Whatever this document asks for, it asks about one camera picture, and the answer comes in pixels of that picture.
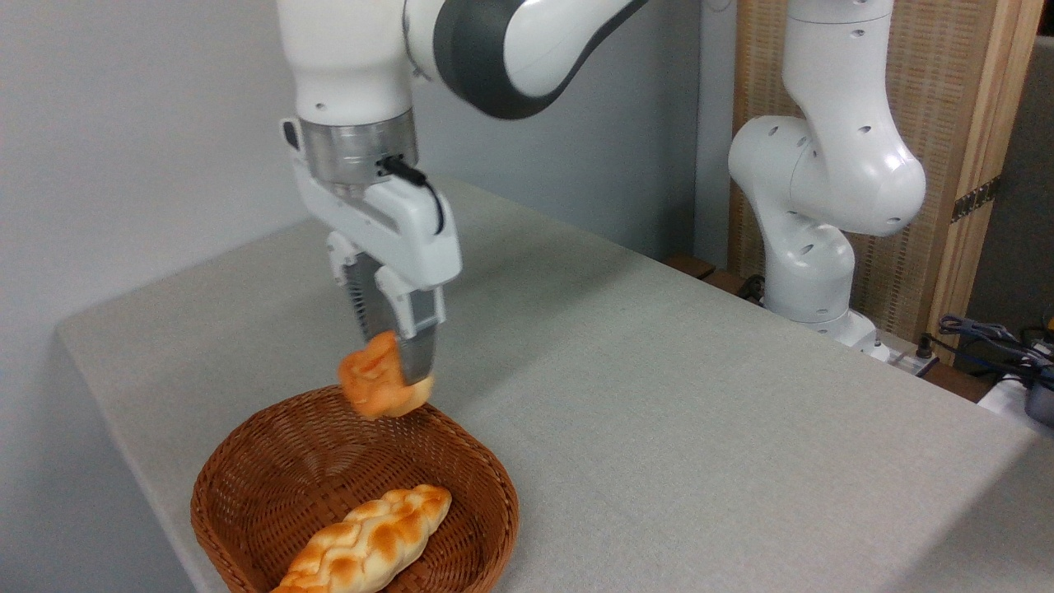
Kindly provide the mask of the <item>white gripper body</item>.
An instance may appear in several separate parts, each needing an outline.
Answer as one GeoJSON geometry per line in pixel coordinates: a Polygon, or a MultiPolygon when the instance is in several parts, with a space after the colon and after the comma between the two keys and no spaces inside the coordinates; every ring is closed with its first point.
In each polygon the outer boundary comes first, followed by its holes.
{"type": "Polygon", "coordinates": [[[280,132],[309,214],[414,288],[458,277],[458,229],[448,200],[417,169],[413,118],[358,125],[286,118],[280,132]]]}

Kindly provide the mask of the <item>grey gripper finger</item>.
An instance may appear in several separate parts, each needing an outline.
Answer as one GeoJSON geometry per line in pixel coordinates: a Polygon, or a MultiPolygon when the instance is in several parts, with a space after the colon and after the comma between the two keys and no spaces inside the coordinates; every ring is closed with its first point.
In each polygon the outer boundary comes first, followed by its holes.
{"type": "Polygon", "coordinates": [[[445,322],[443,286],[414,288],[391,266],[376,271],[375,284],[388,304],[405,383],[417,384],[433,371],[437,331],[445,322]]]}
{"type": "Polygon", "coordinates": [[[392,328],[389,304],[376,284],[380,262],[337,231],[329,233],[326,246],[333,278],[350,297],[364,342],[369,343],[392,328]]]}

